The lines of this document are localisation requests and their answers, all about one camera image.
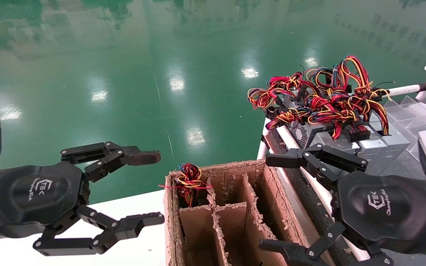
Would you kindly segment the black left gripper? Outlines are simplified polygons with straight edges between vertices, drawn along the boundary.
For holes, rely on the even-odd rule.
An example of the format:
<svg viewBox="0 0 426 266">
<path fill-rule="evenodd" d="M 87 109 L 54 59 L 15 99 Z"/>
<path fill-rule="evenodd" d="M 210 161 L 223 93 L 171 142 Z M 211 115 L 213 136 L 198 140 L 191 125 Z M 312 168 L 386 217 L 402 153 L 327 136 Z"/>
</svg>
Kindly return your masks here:
<svg viewBox="0 0 426 266">
<path fill-rule="evenodd" d="M 33 248 L 44 256 L 103 254 L 117 242 L 139 237 L 147 226 L 161 225 L 160 212 L 115 220 L 86 206 L 90 182 L 97 182 L 125 165 L 159 163 L 158 150 L 120 146 L 111 141 L 61 150 L 52 166 L 22 166 L 0 170 L 0 239 L 42 233 Z M 76 166 L 91 162 L 84 173 Z M 79 220 L 102 230 L 93 238 L 57 238 Z"/>
</svg>

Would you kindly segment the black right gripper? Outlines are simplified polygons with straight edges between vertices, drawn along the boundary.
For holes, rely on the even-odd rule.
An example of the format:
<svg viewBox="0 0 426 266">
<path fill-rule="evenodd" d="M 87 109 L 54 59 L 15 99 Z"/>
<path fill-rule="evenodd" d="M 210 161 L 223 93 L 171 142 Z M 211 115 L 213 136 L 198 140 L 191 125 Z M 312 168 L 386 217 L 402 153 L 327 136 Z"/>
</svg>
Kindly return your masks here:
<svg viewBox="0 0 426 266">
<path fill-rule="evenodd" d="M 365 174 L 367 160 L 321 143 L 268 154 L 266 165 L 304 168 L 318 181 L 338 181 L 333 216 L 339 223 L 309 248 L 287 241 L 259 241 L 259 249 L 280 253 L 288 266 L 326 266 L 318 258 L 341 235 L 371 252 L 370 259 L 349 266 L 393 266 L 393 260 L 380 248 L 426 255 L 426 181 Z M 331 166 L 350 174 L 343 177 Z"/>
</svg>

